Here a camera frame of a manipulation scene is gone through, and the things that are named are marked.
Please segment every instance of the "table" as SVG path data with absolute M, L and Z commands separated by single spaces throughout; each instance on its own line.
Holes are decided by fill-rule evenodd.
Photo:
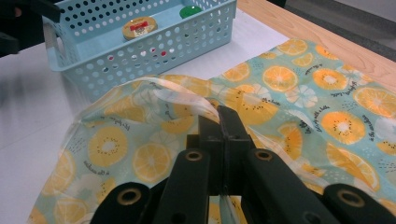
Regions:
M 391 76 L 396 63 L 266 1 L 238 0 L 238 8 L 231 43 L 166 73 L 210 78 L 289 37 L 300 37 L 332 49 L 396 91 Z M 50 71 L 43 44 L 0 59 L 0 68 L 0 223 L 24 223 L 56 164 L 68 128 L 89 102 Z

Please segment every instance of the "black object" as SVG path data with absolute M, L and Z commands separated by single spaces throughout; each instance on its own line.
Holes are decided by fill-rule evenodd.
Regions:
M 22 14 L 15 17 L 15 8 Z M 41 16 L 59 22 L 61 10 L 49 0 L 0 0 L 0 57 L 44 41 Z
M 136 214 L 140 218 L 129 223 L 206 223 L 214 195 L 241 195 L 248 223 L 396 223 L 390 211 L 354 187 L 330 185 L 316 195 L 274 152 L 254 147 L 235 111 L 220 106 L 219 117 L 220 125 L 199 118 L 199 134 L 188 136 L 187 150 L 178 154 L 167 180 L 148 191 L 144 206 L 113 212 L 120 206 L 114 203 L 121 188 L 115 188 L 92 224 L 106 223 L 102 216 L 107 223 L 124 223 L 119 216 Z

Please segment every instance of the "red object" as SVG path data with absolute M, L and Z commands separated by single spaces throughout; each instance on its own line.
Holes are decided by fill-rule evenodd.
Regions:
M 129 29 L 130 29 L 131 31 L 134 31 L 134 30 L 137 30 L 137 29 L 139 29 L 139 28 L 146 27 L 146 26 L 148 26 L 148 25 L 149 25 L 149 23 L 148 23 L 147 21 L 143 21 L 143 22 L 140 22 L 140 23 L 138 23 L 138 24 L 136 24 L 136 25 L 130 26 Z

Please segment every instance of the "metal ring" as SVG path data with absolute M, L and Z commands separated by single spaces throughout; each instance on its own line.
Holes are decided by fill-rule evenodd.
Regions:
M 199 151 L 191 151 L 186 154 L 186 159 L 188 161 L 200 161 L 202 159 L 203 155 Z
M 125 199 L 124 196 L 127 193 L 133 193 L 134 197 L 132 199 Z M 141 197 L 142 193 L 139 189 L 125 189 L 119 193 L 119 196 L 117 197 L 117 202 L 121 205 L 131 205 L 137 203 Z
M 347 189 L 340 189 L 337 192 L 338 198 L 353 207 L 363 207 L 365 202 L 361 196 Z
M 255 153 L 257 159 L 262 161 L 270 161 L 272 159 L 272 155 L 266 151 L 257 150 Z

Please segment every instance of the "wooden surface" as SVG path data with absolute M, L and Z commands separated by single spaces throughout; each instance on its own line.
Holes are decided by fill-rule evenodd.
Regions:
M 238 0 L 238 8 L 290 38 L 314 41 L 396 92 L 396 63 L 265 0 Z

